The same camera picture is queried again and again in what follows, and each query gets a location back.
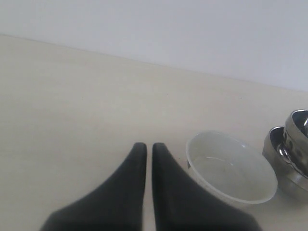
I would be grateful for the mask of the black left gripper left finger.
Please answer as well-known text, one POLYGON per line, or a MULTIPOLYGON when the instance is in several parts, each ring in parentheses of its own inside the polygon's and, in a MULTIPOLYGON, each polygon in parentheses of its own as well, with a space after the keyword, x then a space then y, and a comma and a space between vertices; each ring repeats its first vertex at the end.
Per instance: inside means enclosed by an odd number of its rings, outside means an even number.
POLYGON ((42 231, 141 231, 147 146, 135 143, 98 188, 48 217, 42 231))

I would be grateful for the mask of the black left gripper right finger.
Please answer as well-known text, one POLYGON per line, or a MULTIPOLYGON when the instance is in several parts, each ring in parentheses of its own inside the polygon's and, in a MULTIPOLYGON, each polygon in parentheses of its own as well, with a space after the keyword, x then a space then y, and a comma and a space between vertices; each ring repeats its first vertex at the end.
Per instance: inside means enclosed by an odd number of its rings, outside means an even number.
POLYGON ((250 215, 198 185, 164 143, 152 148, 152 193, 158 231, 259 231, 250 215))

